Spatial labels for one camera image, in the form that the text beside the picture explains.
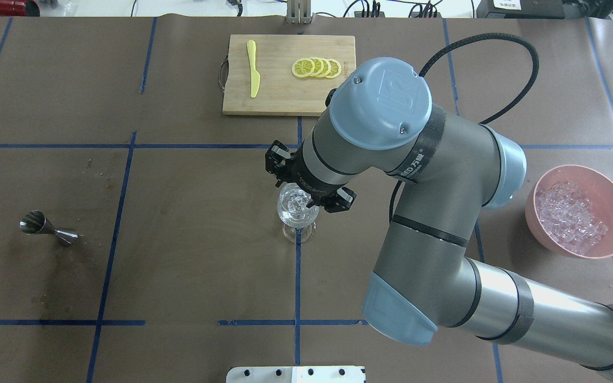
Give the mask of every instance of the cutting board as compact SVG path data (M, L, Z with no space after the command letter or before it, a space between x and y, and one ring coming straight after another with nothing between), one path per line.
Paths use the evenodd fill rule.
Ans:
M247 41L257 43L257 70L262 76L256 98L250 98ZM296 78L292 63L303 57L336 59L342 73L336 78ZM319 116L326 97L356 69L353 36L231 35L224 114Z

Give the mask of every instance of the white bracket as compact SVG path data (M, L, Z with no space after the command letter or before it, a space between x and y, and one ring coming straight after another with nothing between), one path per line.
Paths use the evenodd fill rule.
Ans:
M311 24L311 0L287 0L288 24Z
M226 383L366 383L363 366L232 368Z

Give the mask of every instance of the pink bowl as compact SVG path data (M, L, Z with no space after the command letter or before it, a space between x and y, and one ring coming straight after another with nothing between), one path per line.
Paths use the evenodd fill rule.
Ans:
M550 238L550 235L543 229L538 209L536 209L536 190L548 190L557 182L565 181L578 182L579 188L586 192L586 196L593 203L594 216L609 228L606 237L585 255L570 252ZM596 170L581 165L562 165L548 170L531 190L526 200L525 216L526 224L533 237L545 248L557 254L596 260L606 259L613 255L613 182Z

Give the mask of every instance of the jigger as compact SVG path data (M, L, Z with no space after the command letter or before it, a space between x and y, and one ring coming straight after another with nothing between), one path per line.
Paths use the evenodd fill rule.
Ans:
M20 220L20 230L27 235L53 234L58 237L61 245L65 246L72 245L79 237L75 230L54 228L53 224L46 219L44 213L39 210L32 210Z

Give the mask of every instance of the blue joint cap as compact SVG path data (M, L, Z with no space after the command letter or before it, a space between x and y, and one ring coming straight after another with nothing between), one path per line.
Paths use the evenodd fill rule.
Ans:
M381 151L418 137L432 112L427 82L409 63L378 57L357 68L333 94L330 119L351 144Z
M484 128L491 132L498 145L498 152L501 156L501 177L491 201L483 207L485 209L498 209L507 204L512 199L514 192L518 191L524 183L526 155L515 141L501 136L489 126L484 126Z
M438 327L377 274L370 274L363 315L373 329L410 346L427 346Z

